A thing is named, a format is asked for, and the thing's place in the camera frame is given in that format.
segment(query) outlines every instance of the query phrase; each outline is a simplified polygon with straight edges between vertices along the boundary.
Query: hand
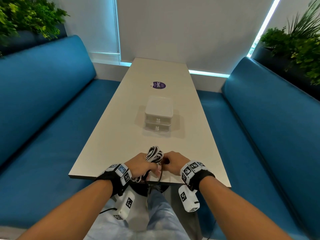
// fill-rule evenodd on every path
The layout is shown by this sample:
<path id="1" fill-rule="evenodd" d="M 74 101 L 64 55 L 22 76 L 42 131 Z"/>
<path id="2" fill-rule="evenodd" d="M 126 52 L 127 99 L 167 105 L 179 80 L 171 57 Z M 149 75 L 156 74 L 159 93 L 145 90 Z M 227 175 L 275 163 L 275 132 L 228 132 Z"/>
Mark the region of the hand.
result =
<path id="1" fill-rule="evenodd" d="M 185 156 L 181 155 L 178 152 L 171 151 L 164 154 L 162 159 L 162 169 L 179 176 L 180 170 L 188 162 L 190 162 L 190 160 Z"/>
<path id="2" fill-rule="evenodd" d="M 139 153 L 124 164 L 130 169 L 133 178 L 143 176 L 148 170 L 160 177 L 161 166 L 154 162 L 146 161 L 146 153 Z"/>

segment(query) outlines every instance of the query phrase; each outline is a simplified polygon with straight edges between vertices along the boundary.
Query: white cable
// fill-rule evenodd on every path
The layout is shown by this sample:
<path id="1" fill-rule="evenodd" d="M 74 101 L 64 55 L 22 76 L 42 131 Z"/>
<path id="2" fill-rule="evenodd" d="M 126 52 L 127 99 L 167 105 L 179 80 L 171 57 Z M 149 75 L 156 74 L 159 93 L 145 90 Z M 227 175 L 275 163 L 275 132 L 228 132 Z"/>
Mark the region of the white cable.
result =
<path id="1" fill-rule="evenodd" d="M 146 161 L 160 165 L 163 156 L 164 156 L 164 153 L 159 149 L 159 147 L 153 146 L 149 149 L 149 151 L 146 155 Z M 141 181 L 141 178 L 142 177 L 135 177 L 135 178 L 132 178 L 131 180 L 139 183 Z"/>

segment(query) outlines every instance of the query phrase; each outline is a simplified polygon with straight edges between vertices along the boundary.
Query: leg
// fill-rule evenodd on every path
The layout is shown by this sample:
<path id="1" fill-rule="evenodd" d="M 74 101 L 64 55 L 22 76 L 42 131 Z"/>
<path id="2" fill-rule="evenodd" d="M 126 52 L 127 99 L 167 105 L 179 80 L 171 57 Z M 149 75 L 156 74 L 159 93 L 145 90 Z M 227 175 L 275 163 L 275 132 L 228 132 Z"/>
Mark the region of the leg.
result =
<path id="1" fill-rule="evenodd" d="M 110 199 L 102 211 L 113 208 L 114 205 L 114 200 Z M 110 212 L 112 210 L 98 215 L 84 240 L 106 239 L 106 236 L 108 239 L 129 239 L 132 237 L 134 233 L 128 228 L 128 223 L 125 220 L 115 219 Z"/>
<path id="2" fill-rule="evenodd" d="M 147 230 L 172 230 L 189 239 L 172 207 L 165 197 L 156 189 L 148 195 L 149 223 Z"/>

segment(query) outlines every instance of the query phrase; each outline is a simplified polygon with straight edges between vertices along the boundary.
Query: light blue jeans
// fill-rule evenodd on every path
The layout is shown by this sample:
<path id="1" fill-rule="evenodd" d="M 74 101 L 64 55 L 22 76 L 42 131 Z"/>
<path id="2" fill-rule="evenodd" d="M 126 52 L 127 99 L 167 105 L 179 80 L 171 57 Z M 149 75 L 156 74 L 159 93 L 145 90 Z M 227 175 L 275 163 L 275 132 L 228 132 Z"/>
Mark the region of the light blue jeans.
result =
<path id="1" fill-rule="evenodd" d="M 114 207 L 110 199 L 103 210 Z M 134 232 L 125 220 L 116 220 L 108 211 L 98 215 L 84 240 L 109 239 L 190 239 L 168 201 L 157 190 L 148 197 L 149 223 L 146 231 Z"/>

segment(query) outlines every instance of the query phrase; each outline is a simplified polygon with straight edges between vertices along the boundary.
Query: wristband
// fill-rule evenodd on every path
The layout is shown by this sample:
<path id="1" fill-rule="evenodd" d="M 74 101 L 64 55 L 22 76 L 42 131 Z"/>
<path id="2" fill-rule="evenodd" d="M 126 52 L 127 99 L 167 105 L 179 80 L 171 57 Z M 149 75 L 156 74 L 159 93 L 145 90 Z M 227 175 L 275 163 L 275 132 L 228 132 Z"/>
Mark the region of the wristband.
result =
<path id="1" fill-rule="evenodd" d="M 122 196 L 124 191 L 128 187 L 131 178 L 132 174 L 125 164 L 113 164 L 108 167 L 101 175 L 99 175 L 95 179 L 95 181 L 110 180 L 113 187 L 111 196 L 114 196 L 116 194 Z"/>
<path id="2" fill-rule="evenodd" d="M 215 177 L 202 162 L 198 161 L 186 163 L 180 171 L 180 176 L 191 191 L 199 190 L 200 181 L 206 176 Z"/>

